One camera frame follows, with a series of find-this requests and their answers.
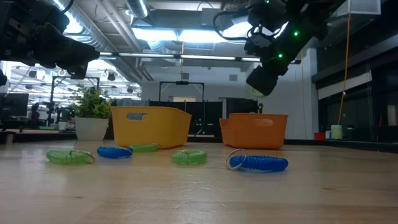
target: blue coiled keychain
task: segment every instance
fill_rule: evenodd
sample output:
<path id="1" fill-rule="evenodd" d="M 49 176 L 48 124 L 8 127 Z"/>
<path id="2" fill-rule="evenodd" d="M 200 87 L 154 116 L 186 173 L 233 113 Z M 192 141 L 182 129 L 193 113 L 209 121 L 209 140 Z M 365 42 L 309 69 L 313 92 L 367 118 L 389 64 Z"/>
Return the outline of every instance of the blue coiled keychain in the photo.
<path id="1" fill-rule="evenodd" d="M 289 164 L 287 159 L 284 158 L 276 158 L 272 156 L 248 156 L 246 152 L 244 156 L 234 156 L 229 159 L 233 154 L 239 151 L 244 151 L 244 149 L 237 149 L 226 158 L 225 166 L 228 169 L 236 170 L 244 168 L 261 171 L 282 171 L 286 169 Z"/>
<path id="2" fill-rule="evenodd" d="M 99 147 L 98 155 L 108 159 L 127 158 L 132 155 L 132 148 L 125 147 Z"/>

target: white plant pot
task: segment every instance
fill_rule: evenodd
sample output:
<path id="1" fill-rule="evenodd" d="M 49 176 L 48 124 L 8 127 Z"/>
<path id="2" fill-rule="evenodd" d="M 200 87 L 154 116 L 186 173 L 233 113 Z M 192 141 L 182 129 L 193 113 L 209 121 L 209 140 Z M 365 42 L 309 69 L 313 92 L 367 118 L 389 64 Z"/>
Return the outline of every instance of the white plant pot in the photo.
<path id="1" fill-rule="evenodd" d="M 76 135 L 83 141 L 102 141 L 105 137 L 108 119 L 75 117 Z"/>

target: metal key ring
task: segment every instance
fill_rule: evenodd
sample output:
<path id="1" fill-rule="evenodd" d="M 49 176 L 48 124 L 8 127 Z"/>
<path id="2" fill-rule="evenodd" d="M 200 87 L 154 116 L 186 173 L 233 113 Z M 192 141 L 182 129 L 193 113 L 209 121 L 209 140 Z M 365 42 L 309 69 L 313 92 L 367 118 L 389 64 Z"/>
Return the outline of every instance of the metal key ring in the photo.
<path id="1" fill-rule="evenodd" d="M 243 161 L 242 161 L 239 165 L 237 165 L 236 167 L 231 167 L 231 166 L 229 166 L 229 165 L 228 165 L 228 161 L 230 160 L 231 156 L 232 156 L 233 154 L 239 152 L 239 151 L 243 151 L 243 152 L 244 152 L 244 159 L 243 159 Z M 246 153 L 246 151 L 245 151 L 244 149 L 235 149 L 235 150 L 234 150 L 233 152 L 231 152 L 231 153 L 229 154 L 229 156 L 225 159 L 225 167 L 226 167 L 227 169 L 230 169 L 230 170 L 237 170 L 237 169 L 239 169 L 239 168 L 242 166 L 242 164 L 243 164 L 243 162 L 246 160 L 246 157 L 247 157 L 247 156 L 248 156 L 248 154 Z"/>

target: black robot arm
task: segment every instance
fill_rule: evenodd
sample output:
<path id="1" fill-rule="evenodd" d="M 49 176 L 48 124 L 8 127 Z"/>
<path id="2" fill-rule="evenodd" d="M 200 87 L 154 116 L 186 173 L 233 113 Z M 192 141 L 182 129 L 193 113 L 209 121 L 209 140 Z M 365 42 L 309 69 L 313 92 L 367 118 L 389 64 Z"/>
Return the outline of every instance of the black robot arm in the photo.
<path id="1" fill-rule="evenodd" d="M 243 9 L 248 12 L 248 22 L 252 28 L 248 30 L 247 37 L 239 39 L 246 40 L 245 52 L 260 57 L 262 63 L 262 66 L 252 71 L 246 82 L 266 96 L 271 94 L 278 76 L 285 75 L 290 62 L 295 60 L 308 41 L 312 37 L 322 40 L 327 36 L 326 20 L 344 2 L 345 0 L 265 0 Z M 217 17 L 235 12 L 220 12 L 215 16 L 214 26 Z M 265 35 L 263 28 L 273 34 Z"/>
<path id="2" fill-rule="evenodd" d="M 88 62 L 100 53 L 94 47 L 62 35 L 69 25 L 63 10 L 37 0 L 0 1 L 0 60 L 66 70 L 83 79 Z"/>

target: red container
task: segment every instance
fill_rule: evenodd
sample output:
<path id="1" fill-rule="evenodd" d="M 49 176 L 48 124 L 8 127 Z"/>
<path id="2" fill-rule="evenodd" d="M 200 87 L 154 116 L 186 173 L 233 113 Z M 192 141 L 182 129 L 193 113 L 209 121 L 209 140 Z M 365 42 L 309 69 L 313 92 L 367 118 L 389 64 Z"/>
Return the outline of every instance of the red container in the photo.
<path id="1" fill-rule="evenodd" d="M 326 139 L 326 133 L 314 133 L 313 137 L 315 140 L 323 141 Z"/>

